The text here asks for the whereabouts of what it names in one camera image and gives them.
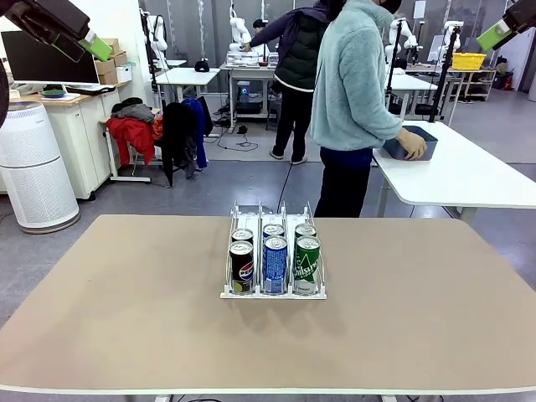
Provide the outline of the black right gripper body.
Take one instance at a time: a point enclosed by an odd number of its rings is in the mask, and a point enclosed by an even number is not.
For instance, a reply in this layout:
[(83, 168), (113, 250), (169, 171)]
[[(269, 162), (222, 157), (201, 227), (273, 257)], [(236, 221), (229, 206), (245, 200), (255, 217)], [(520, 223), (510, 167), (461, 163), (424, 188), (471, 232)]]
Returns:
[(523, 33), (536, 27), (536, 0), (517, 0), (503, 15), (503, 20), (512, 32)]

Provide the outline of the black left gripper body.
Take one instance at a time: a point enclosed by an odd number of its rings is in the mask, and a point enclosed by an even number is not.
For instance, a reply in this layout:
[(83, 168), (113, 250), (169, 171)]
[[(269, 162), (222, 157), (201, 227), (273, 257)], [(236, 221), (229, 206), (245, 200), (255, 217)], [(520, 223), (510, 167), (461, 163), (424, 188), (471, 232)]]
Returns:
[(0, 17), (42, 42), (59, 35), (78, 42), (90, 31), (90, 18), (70, 0), (0, 0)]

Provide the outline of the blue plastic bin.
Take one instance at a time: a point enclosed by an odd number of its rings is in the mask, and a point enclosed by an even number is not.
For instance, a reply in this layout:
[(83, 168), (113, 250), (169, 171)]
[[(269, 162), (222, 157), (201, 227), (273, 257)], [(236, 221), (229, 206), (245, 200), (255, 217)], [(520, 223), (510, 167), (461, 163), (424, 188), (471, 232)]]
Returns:
[[(420, 161), (429, 161), (436, 148), (438, 140), (432, 136), (427, 130), (419, 126), (404, 126), (404, 129), (413, 132), (415, 135), (421, 137), (426, 144), (426, 150), (423, 156), (420, 158)], [(407, 151), (399, 144), (396, 139), (391, 139), (385, 142), (383, 149), (396, 160), (405, 160)]]

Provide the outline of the person's right forearm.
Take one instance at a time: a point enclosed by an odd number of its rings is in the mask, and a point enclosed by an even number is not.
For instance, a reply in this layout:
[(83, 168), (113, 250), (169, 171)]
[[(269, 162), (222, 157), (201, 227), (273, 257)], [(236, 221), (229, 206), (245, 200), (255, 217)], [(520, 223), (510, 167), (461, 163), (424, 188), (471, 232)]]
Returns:
[(364, 96), (360, 101), (359, 125), (381, 142), (399, 135), (402, 121), (391, 114), (384, 104), (382, 95)]

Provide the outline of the white can dispenser rack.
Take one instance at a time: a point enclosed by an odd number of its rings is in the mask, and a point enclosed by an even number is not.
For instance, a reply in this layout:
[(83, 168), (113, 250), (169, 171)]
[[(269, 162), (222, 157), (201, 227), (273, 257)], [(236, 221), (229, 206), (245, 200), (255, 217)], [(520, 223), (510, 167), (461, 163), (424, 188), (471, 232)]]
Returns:
[[(230, 211), (230, 228), (228, 238), (228, 250), (226, 255), (226, 267), (225, 267), (225, 280), (224, 290), (220, 296), (224, 299), (239, 298), (239, 299), (268, 299), (271, 297), (290, 300), (306, 300), (317, 299), (324, 300), (327, 298), (326, 290), (326, 275), (322, 259), (322, 249), (320, 245), (320, 256), (317, 268), (317, 292), (311, 295), (296, 294), (294, 290), (294, 260), (296, 251), (296, 239), (295, 228), (298, 224), (309, 223), (313, 224), (316, 229), (317, 226), (314, 223), (311, 207), (306, 205), (303, 211), (299, 214), (288, 214), (284, 206), (281, 207), (279, 212), (272, 213), (271, 210), (258, 204), (256, 206), (243, 206), (235, 204)], [(265, 285), (263, 279), (263, 249), (264, 241), (262, 230), (266, 224), (282, 224), (285, 229), (284, 238), (287, 241), (287, 267), (286, 267), (286, 280), (285, 291), (279, 295), (271, 295), (265, 292)], [(238, 228), (247, 228), (253, 232), (254, 235), (254, 275), (253, 275), (253, 287), (251, 292), (244, 294), (233, 293), (231, 285), (231, 268), (230, 268), (230, 256), (229, 247), (231, 245), (231, 233)]]

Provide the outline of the person's right hand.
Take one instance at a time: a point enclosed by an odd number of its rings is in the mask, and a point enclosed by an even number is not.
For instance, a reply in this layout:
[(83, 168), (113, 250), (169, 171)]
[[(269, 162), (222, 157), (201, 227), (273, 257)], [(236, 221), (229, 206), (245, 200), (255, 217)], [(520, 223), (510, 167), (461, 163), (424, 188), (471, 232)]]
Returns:
[(425, 140), (405, 128), (400, 129), (396, 140), (406, 152), (405, 160), (418, 160), (424, 156), (427, 150)]

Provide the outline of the black computer monitor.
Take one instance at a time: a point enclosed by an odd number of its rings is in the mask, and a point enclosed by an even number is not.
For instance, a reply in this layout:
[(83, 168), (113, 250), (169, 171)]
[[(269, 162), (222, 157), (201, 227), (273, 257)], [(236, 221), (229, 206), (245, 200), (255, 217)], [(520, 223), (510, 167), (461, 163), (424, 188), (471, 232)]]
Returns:
[(1, 32), (3, 47), (15, 81), (38, 83), (98, 84), (95, 62), (84, 53), (74, 62), (54, 47), (23, 31)]

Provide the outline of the yellow plastic crate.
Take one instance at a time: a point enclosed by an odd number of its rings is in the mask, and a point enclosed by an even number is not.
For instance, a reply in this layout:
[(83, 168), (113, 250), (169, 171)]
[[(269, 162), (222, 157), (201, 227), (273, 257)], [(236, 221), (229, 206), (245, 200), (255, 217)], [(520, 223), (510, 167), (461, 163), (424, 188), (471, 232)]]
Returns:
[(479, 70), (486, 57), (486, 54), (454, 53), (451, 67), (454, 70)]

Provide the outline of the white black keyboard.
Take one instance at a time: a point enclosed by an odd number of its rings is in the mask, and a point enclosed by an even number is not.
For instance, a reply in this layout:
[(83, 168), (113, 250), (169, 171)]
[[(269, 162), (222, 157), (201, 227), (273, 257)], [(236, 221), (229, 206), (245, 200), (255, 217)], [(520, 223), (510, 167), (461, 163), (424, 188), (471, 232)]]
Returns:
[(116, 90), (115, 85), (66, 85), (69, 93), (96, 96)]

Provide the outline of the wooden shelf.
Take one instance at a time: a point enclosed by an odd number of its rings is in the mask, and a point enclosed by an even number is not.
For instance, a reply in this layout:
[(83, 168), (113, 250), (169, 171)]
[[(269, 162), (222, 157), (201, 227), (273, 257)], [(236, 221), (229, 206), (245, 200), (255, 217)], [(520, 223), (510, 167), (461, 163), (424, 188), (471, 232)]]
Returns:
[(459, 97), (464, 101), (486, 101), (495, 77), (496, 71), (490, 69), (462, 72)]

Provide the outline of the black stand pole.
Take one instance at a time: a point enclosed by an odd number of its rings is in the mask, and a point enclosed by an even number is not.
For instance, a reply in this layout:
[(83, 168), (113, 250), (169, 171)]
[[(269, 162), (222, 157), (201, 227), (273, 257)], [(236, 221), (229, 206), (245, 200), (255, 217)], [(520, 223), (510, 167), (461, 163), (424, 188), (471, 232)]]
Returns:
[(399, 52), (399, 40), (402, 32), (403, 20), (397, 19), (391, 23), (389, 31), (389, 45), (385, 51), (387, 60), (389, 61), (389, 74), (387, 79), (387, 87), (385, 91), (386, 107), (389, 109), (392, 95), (392, 80), (394, 75), (394, 62), (396, 61), (397, 53)]
[(448, 69), (451, 67), (451, 61), (452, 56), (456, 49), (460, 47), (459, 45), (459, 33), (461, 32), (461, 26), (456, 21), (450, 21), (445, 23), (445, 29), (446, 34), (449, 34), (448, 37), (448, 44), (443, 45), (440, 50), (439, 54), (439, 61), (441, 61), (441, 75), (439, 79), (439, 83), (437, 85), (437, 89), (435, 92), (435, 98), (432, 105), (432, 111), (430, 113), (430, 117), (428, 122), (433, 123), (436, 119), (436, 116), (438, 115), (439, 111), (439, 104), (442, 96), (442, 92), (445, 87), (446, 83), (446, 76), (448, 73)]

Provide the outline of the grey garment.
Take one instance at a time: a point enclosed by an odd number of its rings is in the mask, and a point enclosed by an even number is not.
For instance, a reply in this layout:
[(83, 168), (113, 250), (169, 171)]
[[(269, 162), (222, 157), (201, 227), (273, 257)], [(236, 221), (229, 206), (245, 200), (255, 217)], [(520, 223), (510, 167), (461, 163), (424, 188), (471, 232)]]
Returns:
[(141, 98), (130, 97), (112, 107), (111, 118), (133, 118), (152, 124), (155, 115), (152, 108), (145, 105)]

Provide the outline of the white lab table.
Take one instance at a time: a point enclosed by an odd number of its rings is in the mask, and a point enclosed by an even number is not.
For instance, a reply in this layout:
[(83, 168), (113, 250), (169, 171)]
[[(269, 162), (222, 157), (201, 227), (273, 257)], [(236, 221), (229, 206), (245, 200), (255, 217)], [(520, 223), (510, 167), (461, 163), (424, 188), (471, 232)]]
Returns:
[[(219, 67), (228, 74), (228, 101), (229, 101), (229, 128), (235, 127), (238, 119), (261, 119), (269, 121), (278, 117), (280, 110), (278, 99), (271, 95), (271, 84), (275, 82), (275, 69), (264, 65), (226, 64)], [(258, 113), (245, 113), (246, 107), (239, 106), (242, 102), (241, 89), (246, 87), (245, 82), (260, 81), (262, 83), (262, 104)]]
[(159, 90), (169, 87), (173, 92), (173, 99), (182, 102), (183, 95), (188, 90), (194, 90), (197, 97), (201, 96), (202, 89), (206, 88), (219, 72), (220, 68), (198, 72), (194, 68), (177, 67), (160, 74), (156, 78), (156, 84)]
[(433, 101), (437, 85), (412, 75), (394, 75), (387, 93), (386, 105), (395, 115), (406, 120), (417, 117), (418, 105)]

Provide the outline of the white cabinet with wooden top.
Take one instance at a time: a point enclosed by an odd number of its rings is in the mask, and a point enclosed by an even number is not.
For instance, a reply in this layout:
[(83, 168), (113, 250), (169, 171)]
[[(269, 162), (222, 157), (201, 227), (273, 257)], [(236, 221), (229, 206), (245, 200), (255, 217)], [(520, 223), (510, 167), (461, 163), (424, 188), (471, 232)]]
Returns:
[(94, 200), (95, 191), (111, 176), (106, 120), (112, 106), (120, 101), (122, 86), (117, 84), (113, 91), (101, 95), (42, 100), (79, 200)]

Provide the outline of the black jacket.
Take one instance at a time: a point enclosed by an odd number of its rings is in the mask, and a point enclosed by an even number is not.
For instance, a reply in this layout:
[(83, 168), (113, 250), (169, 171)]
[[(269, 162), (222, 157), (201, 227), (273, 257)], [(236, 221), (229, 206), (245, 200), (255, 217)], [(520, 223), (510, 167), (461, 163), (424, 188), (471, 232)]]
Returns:
[(188, 106), (171, 102), (162, 114), (162, 168), (168, 185), (173, 186), (173, 175), (178, 170), (192, 178), (196, 170), (197, 140), (195, 117)]

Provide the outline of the white air purifier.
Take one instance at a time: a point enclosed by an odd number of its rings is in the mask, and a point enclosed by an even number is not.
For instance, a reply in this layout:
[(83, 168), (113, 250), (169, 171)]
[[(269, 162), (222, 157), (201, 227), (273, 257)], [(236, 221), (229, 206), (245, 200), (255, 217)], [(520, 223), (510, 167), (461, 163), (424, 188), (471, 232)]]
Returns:
[(0, 127), (0, 176), (22, 231), (52, 233), (80, 219), (80, 208), (43, 104), (9, 104)]

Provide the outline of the large white table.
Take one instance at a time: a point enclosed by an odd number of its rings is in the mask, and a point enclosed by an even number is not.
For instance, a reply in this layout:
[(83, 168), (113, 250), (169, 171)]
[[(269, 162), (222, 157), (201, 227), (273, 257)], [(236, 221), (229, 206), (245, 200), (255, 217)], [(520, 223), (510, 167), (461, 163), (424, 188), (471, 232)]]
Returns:
[(395, 160), (383, 149), (374, 160), (384, 176), (377, 216), (389, 193), (405, 204), (442, 207), (452, 218), (471, 223), (478, 209), (536, 209), (536, 182), (486, 152), (443, 123), (406, 121), (437, 138), (429, 161)]

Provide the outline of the blue jacket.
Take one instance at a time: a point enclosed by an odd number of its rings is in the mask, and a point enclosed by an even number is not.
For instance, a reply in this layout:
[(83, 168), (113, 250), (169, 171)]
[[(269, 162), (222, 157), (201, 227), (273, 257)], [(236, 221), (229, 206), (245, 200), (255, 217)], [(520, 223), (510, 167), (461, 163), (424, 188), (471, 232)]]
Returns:
[(185, 98), (183, 104), (191, 111), (193, 116), (194, 138), (196, 140), (196, 163), (198, 169), (203, 170), (209, 165), (204, 149), (204, 138), (214, 129), (211, 114), (203, 96), (199, 98)]

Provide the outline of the person in teal fleece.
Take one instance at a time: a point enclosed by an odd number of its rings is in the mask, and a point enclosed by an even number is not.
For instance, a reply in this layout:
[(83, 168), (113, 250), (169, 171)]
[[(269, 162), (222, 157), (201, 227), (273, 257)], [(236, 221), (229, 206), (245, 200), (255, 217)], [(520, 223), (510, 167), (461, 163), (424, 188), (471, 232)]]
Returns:
[(317, 61), (311, 134), (320, 147), (322, 189), (318, 218), (357, 218), (369, 183), (373, 151), (384, 145), (360, 125), (360, 101), (382, 95), (381, 37), (394, 15), (378, 0), (328, 0), (330, 24)]

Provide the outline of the desktop computer with light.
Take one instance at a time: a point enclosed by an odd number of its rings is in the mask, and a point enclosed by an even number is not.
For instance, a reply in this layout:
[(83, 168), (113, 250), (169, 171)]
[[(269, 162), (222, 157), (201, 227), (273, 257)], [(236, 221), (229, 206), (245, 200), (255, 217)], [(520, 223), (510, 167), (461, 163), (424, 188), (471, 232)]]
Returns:
[(238, 114), (259, 114), (263, 106), (263, 92), (257, 81), (236, 82), (235, 110)]

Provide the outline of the person in dark puffer vest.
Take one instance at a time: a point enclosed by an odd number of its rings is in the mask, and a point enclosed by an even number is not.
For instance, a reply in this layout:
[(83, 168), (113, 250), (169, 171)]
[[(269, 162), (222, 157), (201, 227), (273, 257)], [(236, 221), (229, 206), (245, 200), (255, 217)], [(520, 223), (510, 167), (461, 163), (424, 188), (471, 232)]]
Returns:
[(291, 164), (307, 160), (305, 135), (312, 117), (317, 58), (328, 25), (327, 0), (317, 0), (311, 7), (291, 10), (269, 23), (244, 44), (244, 51), (251, 51), (272, 40), (279, 41), (274, 77), (281, 84), (281, 116), (270, 151), (274, 159), (284, 157), (286, 145), (292, 139)]

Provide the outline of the green Chilsung cider can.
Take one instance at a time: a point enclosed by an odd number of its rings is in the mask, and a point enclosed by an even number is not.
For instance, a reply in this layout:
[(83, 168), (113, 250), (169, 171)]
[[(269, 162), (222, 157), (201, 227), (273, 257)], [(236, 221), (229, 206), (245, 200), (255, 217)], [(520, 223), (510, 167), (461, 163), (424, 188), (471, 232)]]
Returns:
[(296, 294), (311, 295), (317, 292), (317, 268), (320, 241), (312, 235), (303, 235), (296, 241), (294, 260), (294, 290)]

